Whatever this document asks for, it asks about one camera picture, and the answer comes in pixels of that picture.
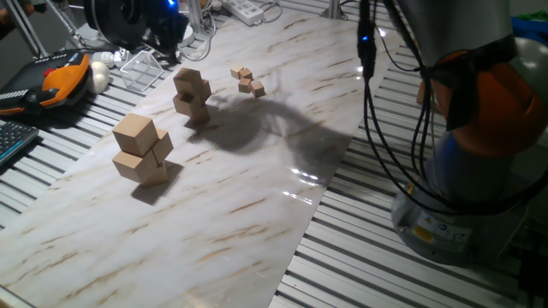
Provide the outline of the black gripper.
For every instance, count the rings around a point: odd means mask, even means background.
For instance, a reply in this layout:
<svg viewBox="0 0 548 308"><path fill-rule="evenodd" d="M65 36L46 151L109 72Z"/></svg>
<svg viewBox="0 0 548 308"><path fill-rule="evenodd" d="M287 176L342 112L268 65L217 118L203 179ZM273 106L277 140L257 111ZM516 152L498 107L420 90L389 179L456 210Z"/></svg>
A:
<svg viewBox="0 0 548 308"><path fill-rule="evenodd" d="M178 45L184 38L189 20L179 12L178 1L145 0L145 15L147 25L160 46L152 47L153 57L159 63L179 64L181 52Z"/></svg>

